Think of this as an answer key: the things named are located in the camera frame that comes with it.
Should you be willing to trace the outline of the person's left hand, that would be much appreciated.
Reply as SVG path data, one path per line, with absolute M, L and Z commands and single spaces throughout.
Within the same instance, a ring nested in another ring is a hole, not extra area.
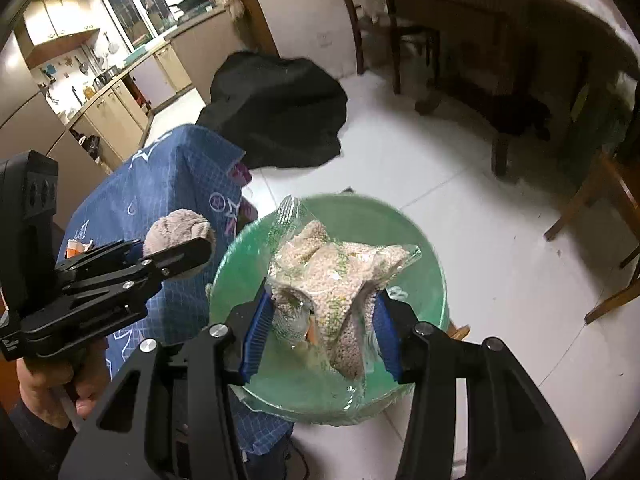
M 73 365 L 65 361 L 18 359 L 16 374 L 20 383 L 20 396 L 26 408 L 46 424 L 64 429 L 70 418 L 64 411 L 56 389 L 71 384 L 75 388 L 76 415 L 86 419 L 110 382 L 105 351 L 106 339 L 93 341 L 88 347 L 81 371 L 74 372 Z

